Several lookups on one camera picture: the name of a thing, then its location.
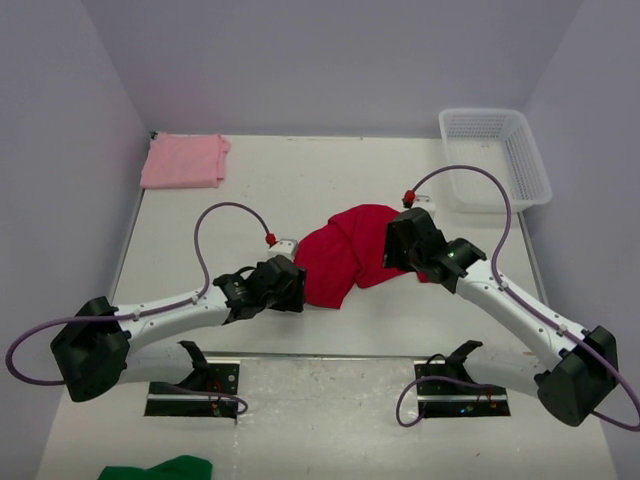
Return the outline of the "red t shirt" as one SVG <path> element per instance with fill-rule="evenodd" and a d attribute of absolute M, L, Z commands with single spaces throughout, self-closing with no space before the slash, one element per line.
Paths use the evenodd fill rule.
<path fill-rule="evenodd" d="M 399 212 L 363 204 L 333 215 L 298 245 L 294 263 L 306 271 L 308 304 L 339 309 L 353 287 L 367 289 L 401 276 L 383 266 L 387 224 Z"/>

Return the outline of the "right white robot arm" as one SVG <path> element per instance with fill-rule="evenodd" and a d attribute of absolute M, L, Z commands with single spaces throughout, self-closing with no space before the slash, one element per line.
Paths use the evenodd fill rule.
<path fill-rule="evenodd" d="M 474 304 L 528 349 L 490 350 L 469 340 L 430 370 L 456 392 L 499 386 L 537 398 L 560 422 L 576 427 L 614 390 L 617 342 L 602 326 L 588 330 L 540 303 L 492 268 L 469 241 L 445 239 L 424 209 L 397 215 L 386 227 L 383 265 L 422 274 Z"/>

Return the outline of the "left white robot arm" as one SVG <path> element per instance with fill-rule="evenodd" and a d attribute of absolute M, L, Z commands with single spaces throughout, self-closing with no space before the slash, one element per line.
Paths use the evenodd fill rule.
<path fill-rule="evenodd" d="M 248 320 L 265 310 L 300 313 L 306 272 L 283 255 L 213 280 L 202 294 L 178 307 L 168 300 L 148 311 L 117 308 L 100 297 L 88 308 L 100 315 L 76 316 L 54 337 L 51 351 L 72 401 L 93 400 L 116 385 L 163 382 L 187 393 L 208 379 L 204 354 L 192 341 L 170 347 L 160 341 L 191 330 Z"/>

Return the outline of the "white plastic basket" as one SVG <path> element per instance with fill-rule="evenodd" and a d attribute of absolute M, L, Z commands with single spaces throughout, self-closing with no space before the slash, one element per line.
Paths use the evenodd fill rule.
<path fill-rule="evenodd" d="M 439 114 L 446 160 L 495 176 L 514 212 L 546 205 L 552 189 L 525 115 L 497 108 L 452 108 Z"/>

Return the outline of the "folded pink t shirt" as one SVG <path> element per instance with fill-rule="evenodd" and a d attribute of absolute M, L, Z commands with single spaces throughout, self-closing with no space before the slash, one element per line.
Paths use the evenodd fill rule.
<path fill-rule="evenodd" d="M 218 188 L 231 143 L 222 135 L 157 133 L 142 168 L 145 190 Z"/>

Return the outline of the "green t shirt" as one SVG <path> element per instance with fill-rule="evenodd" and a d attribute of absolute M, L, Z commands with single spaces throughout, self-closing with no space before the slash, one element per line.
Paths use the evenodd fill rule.
<path fill-rule="evenodd" d="M 99 480 L 211 480 L 213 464 L 206 459 L 181 455 L 143 469 L 131 466 L 108 466 Z"/>

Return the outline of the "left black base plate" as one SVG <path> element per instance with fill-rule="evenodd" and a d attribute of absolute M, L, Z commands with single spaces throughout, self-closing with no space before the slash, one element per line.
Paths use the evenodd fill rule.
<path fill-rule="evenodd" d="M 237 421 L 246 410 L 239 396 L 240 361 L 210 358 L 203 371 L 170 388 L 149 385 L 144 416 L 158 418 L 224 419 Z"/>

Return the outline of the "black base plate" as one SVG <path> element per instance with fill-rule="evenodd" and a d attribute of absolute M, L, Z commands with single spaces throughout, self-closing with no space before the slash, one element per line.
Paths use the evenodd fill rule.
<path fill-rule="evenodd" d="M 471 383 L 463 370 L 450 368 L 442 355 L 433 360 L 414 363 L 415 377 L 443 376 Z M 511 409 L 502 387 L 487 389 L 453 384 L 441 380 L 420 383 L 415 387 L 419 415 L 422 418 L 509 417 Z"/>
<path fill-rule="evenodd" d="M 144 416 L 158 418 L 224 419 L 237 421 L 246 410 L 239 396 L 240 361 L 210 358 L 203 371 L 170 388 L 149 385 Z"/>

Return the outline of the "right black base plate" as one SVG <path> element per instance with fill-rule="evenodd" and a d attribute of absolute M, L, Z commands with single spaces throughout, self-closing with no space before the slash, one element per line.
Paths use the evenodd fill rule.
<path fill-rule="evenodd" d="M 450 368 L 442 355 L 433 360 L 414 363 L 415 377 L 443 376 L 471 383 L 463 370 Z M 420 383 L 415 387 L 419 415 L 422 418 L 509 417 L 511 409 L 502 387 L 487 389 L 453 384 L 441 380 Z"/>

